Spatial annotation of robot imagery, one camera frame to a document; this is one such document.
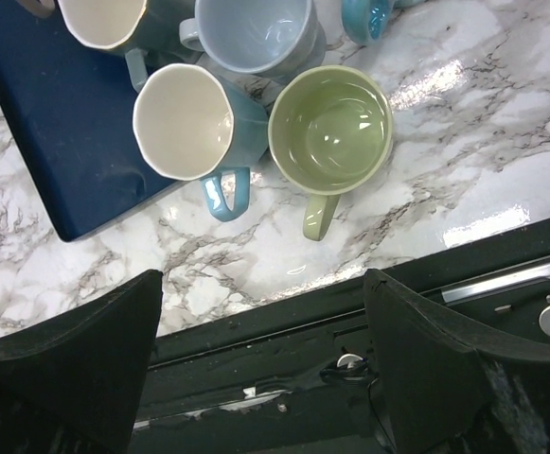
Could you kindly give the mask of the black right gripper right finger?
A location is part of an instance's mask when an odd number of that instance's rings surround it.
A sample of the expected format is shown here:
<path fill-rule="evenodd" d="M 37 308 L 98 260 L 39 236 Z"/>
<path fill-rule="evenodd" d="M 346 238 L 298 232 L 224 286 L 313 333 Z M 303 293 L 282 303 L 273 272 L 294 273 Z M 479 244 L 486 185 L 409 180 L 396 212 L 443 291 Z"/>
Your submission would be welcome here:
<path fill-rule="evenodd" d="M 364 304 L 398 453 L 550 453 L 550 345 L 477 322 L 382 271 Z"/>

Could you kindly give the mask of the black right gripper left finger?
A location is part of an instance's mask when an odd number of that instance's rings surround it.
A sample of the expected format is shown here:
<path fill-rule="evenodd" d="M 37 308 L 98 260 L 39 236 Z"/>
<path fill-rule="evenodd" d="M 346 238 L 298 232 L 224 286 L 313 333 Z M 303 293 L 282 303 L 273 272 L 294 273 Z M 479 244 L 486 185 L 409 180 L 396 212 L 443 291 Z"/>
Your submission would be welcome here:
<path fill-rule="evenodd" d="M 162 307 L 144 271 L 96 300 L 0 338 L 0 453 L 124 453 Z"/>

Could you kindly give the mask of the light blue faceted mug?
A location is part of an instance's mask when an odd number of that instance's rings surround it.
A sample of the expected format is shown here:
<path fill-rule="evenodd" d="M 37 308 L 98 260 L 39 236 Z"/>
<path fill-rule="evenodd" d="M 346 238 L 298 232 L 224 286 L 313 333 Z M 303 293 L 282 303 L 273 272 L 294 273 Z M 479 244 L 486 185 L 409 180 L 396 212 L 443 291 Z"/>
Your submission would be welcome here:
<path fill-rule="evenodd" d="M 250 167 L 268 147 L 262 105 L 198 65 L 174 63 L 148 77 L 133 106 L 133 135 L 144 161 L 176 181 L 201 183 L 219 221 L 250 202 Z"/>

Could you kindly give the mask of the green mug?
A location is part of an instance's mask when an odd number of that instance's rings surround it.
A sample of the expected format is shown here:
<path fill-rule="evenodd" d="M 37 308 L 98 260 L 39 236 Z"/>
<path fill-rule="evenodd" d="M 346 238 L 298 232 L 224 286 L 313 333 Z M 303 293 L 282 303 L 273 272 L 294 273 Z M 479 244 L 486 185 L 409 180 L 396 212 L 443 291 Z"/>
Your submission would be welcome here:
<path fill-rule="evenodd" d="M 304 71 L 278 95 L 269 119 L 269 148 L 287 180 L 310 195 L 305 238 L 322 240 L 341 196 L 382 169 L 393 129 L 388 98 L 355 68 Z"/>

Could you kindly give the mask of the grey blue faceted mug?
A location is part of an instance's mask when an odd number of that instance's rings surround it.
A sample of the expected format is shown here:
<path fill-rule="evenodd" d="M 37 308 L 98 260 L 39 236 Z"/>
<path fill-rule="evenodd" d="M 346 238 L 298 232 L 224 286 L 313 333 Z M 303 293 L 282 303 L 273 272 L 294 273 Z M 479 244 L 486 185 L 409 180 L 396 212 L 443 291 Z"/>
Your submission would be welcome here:
<path fill-rule="evenodd" d="M 194 14 L 193 1 L 73 0 L 58 3 L 68 31 L 86 47 L 124 58 L 135 91 L 150 67 L 195 63 L 200 53 L 181 43 L 179 25 Z"/>

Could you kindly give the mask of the blue butterfly mug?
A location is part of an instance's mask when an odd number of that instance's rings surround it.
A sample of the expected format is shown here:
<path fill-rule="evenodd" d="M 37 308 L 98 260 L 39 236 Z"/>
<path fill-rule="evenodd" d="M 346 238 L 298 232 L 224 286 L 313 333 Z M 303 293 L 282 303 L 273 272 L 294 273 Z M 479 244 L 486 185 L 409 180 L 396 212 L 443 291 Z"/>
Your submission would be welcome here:
<path fill-rule="evenodd" d="M 424 0 L 343 0 L 341 18 L 347 37 L 358 45 L 374 44 L 395 9 L 411 8 Z"/>

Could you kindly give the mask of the pale grey footed mug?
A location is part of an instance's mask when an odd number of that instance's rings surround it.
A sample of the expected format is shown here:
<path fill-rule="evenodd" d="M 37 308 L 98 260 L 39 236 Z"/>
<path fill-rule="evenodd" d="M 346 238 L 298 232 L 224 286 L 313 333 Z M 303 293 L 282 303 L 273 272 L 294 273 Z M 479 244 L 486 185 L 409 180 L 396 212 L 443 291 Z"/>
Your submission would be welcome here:
<path fill-rule="evenodd" d="M 179 36 L 228 71 L 279 84 L 321 65 L 327 49 L 311 0 L 198 1 Z"/>

